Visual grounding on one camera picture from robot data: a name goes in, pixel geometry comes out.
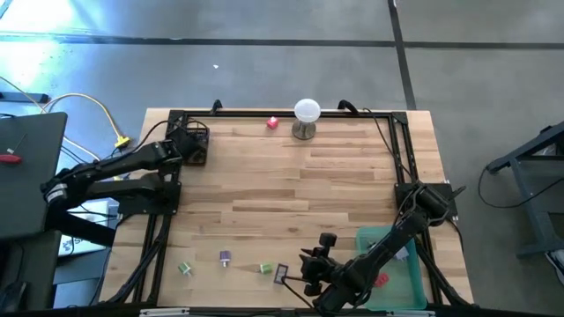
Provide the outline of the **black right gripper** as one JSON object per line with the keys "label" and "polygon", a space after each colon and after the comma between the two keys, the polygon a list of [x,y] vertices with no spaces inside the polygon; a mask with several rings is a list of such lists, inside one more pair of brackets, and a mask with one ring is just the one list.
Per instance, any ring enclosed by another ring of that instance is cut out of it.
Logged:
{"label": "black right gripper", "polygon": [[330,249],[336,245],[337,238],[334,233],[322,233],[319,247],[301,249],[302,278],[283,276],[283,284],[288,281],[306,283],[304,294],[314,297],[314,309],[342,309],[345,304],[357,308],[365,295],[359,283],[347,274],[353,262],[342,264],[329,257]]}

